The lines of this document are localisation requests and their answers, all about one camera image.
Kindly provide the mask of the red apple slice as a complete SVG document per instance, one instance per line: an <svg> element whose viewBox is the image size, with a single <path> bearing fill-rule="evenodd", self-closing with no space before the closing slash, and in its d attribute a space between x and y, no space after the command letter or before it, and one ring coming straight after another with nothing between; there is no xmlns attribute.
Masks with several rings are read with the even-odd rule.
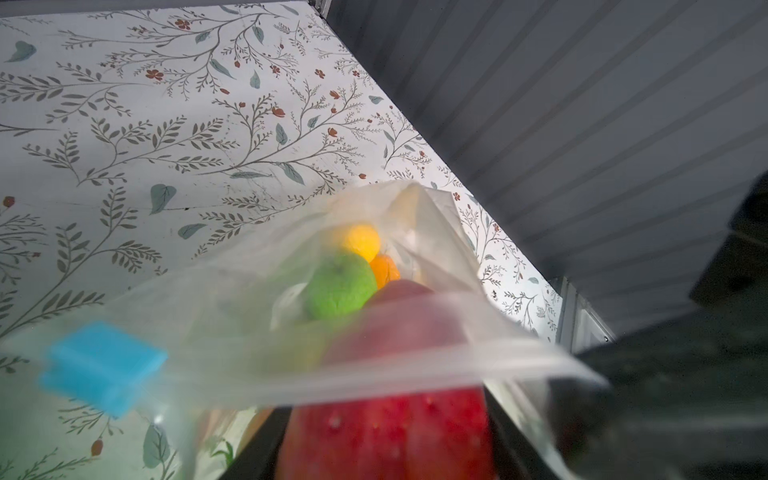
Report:
<svg viewBox="0 0 768 480"><path fill-rule="evenodd" d="M480 387L307 405L290 416L278 479L494 479Z"/></svg>

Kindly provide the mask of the small yellow lemon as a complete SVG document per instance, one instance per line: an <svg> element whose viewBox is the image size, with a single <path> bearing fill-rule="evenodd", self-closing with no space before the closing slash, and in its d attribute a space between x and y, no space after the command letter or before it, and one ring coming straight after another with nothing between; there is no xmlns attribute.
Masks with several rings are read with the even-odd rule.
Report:
<svg viewBox="0 0 768 480"><path fill-rule="evenodd" d="M369 223L346 226L338 233L339 246L371 262L381 249L381 238L377 229Z"/></svg>

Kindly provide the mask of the green apple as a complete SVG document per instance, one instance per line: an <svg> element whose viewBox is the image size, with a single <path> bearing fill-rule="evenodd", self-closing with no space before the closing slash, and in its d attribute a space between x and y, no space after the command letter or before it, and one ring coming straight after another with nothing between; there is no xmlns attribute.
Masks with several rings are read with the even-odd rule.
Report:
<svg viewBox="0 0 768 480"><path fill-rule="evenodd" d="M304 307L313 320L332 320L361 309L377 290L369 262L340 250L313 272L303 292Z"/></svg>

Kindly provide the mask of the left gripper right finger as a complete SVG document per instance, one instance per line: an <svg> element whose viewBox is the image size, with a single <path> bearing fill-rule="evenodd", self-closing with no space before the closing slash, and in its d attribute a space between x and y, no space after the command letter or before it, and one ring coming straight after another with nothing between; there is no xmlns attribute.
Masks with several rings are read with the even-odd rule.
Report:
<svg viewBox="0 0 768 480"><path fill-rule="evenodd" d="M549 425L523 386L485 383L493 462L498 479L562 479Z"/></svg>

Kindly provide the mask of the clear zip top bag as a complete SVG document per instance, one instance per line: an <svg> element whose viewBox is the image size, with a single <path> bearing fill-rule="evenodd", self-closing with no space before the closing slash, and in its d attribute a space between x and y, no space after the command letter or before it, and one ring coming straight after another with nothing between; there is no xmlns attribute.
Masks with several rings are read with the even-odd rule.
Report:
<svg viewBox="0 0 768 480"><path fill-rule="evenodd" d="M347 251L339 231L359 223L377 229L379 254L395 261L401 278L349 315L313 320L304 307L306 285L323 259ZM1 348L30 360L44 390L47 349L94 322L166 351L167 361L130 411L159 424L186 478L196 472L196 423L204 413L230 417L249 407L440 391L490 379L605 385L600 374L499 311L478 270L450 193L416 182L371 184L313 200L101 306L20 329Z"/></svg>

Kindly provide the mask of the orange carrot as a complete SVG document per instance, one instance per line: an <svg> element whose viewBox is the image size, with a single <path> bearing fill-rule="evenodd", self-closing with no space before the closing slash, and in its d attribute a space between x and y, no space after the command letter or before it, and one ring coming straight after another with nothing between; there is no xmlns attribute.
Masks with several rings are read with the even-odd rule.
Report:
<svg viewBox="0 0 768 480"><path fill-rule="evenodd" d="M395 261L386 254L376 255L369 265L374 273L378 289L382 289L391 281L401 278Z"/></svg>

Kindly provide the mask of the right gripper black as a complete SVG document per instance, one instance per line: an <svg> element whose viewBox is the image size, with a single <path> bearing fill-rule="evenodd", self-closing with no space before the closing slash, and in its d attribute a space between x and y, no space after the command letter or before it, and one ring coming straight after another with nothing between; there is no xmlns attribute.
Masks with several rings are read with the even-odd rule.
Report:
<svg viewBox="0 0 768 480"><path fill-rule="evenodd" d="M556 381L548 416L583 479L767 475L767 181L735 211L696 309L580 354L606 389Z"/></svg>

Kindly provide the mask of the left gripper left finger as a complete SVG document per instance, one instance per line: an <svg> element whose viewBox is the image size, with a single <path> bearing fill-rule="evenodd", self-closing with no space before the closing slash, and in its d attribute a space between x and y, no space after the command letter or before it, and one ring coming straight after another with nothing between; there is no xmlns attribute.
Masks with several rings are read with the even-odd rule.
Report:
<svg viewBox="0 0 768 480"><path fill-rule="evenodd" d="M258 411L241 437L233 463L219 479L276 479L278 454L291 412L291 407Z"/></svg>

